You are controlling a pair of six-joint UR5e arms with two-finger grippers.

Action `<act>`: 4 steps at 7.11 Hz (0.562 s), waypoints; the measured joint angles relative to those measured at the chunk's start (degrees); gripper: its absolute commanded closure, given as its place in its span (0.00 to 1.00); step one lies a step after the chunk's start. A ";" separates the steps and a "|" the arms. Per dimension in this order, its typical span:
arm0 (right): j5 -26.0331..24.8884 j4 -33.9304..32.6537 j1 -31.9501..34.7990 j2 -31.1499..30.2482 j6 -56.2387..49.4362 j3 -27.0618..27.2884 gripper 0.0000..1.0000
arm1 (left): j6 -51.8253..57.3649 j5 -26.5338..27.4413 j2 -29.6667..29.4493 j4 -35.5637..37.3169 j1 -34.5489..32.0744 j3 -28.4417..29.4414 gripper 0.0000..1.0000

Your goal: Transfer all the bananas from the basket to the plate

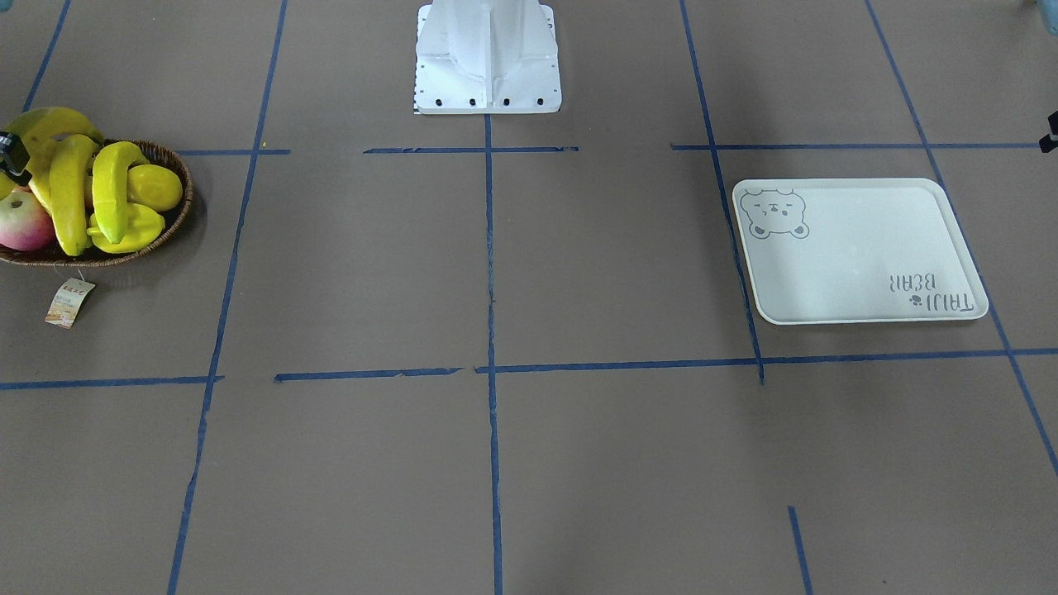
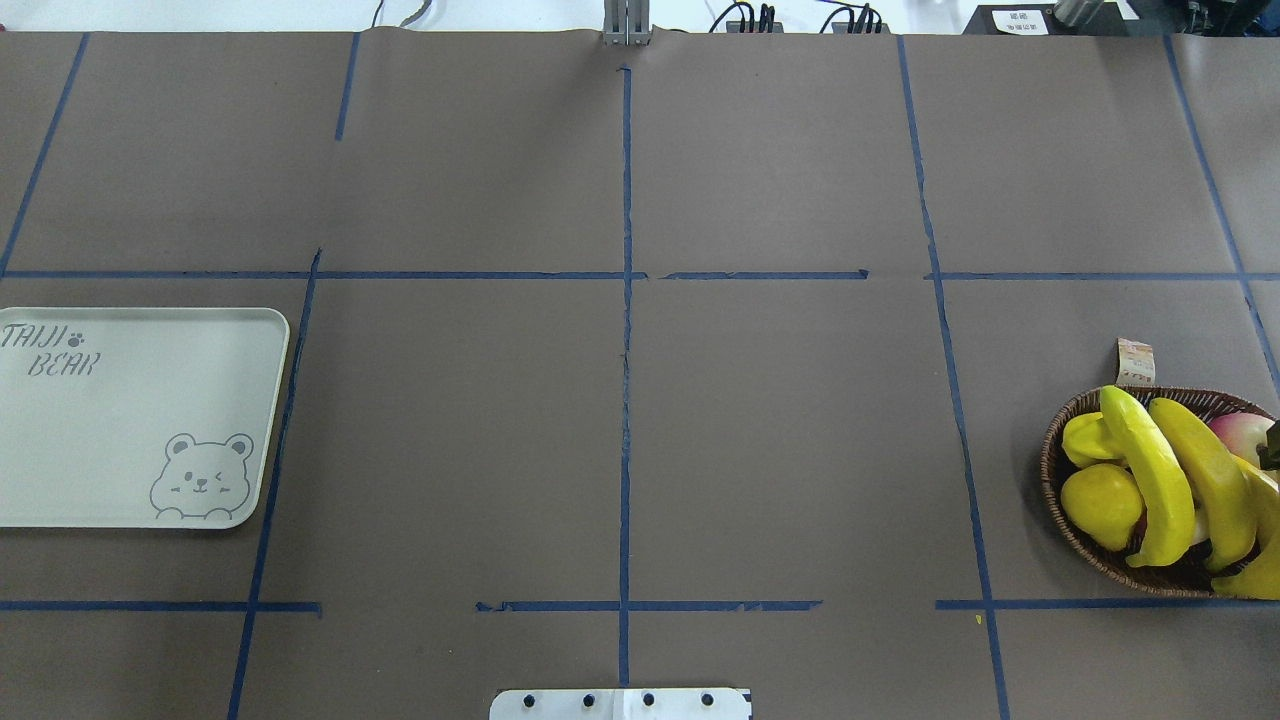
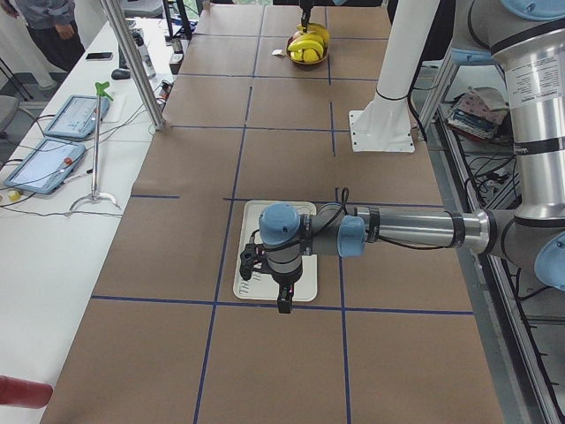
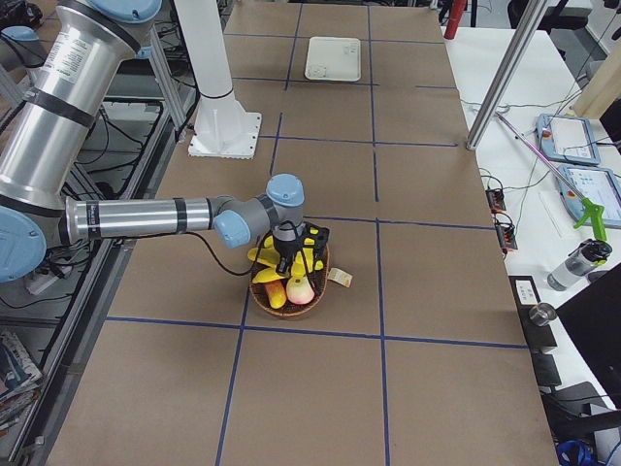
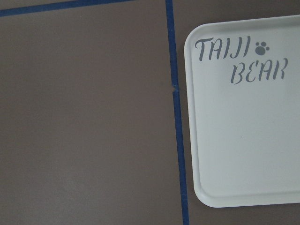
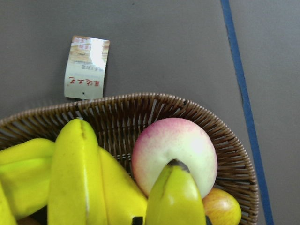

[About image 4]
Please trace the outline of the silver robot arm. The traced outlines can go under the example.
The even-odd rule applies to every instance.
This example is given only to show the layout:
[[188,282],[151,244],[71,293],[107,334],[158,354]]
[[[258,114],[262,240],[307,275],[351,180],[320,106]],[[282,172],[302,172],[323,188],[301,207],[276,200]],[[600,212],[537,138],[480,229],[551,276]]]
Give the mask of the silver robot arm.
[[313,269],[301,181],[272,177],[247,201],[223,195],[170,200],[77,201],[65,184],[121,62],[146,42],[157,1],[61,1],[61,30],[24,99],[1,155],[1,279],[35,270],[49,249],[79,240],[192,234],[214,230],[233,249],[271,239],[276,270]]

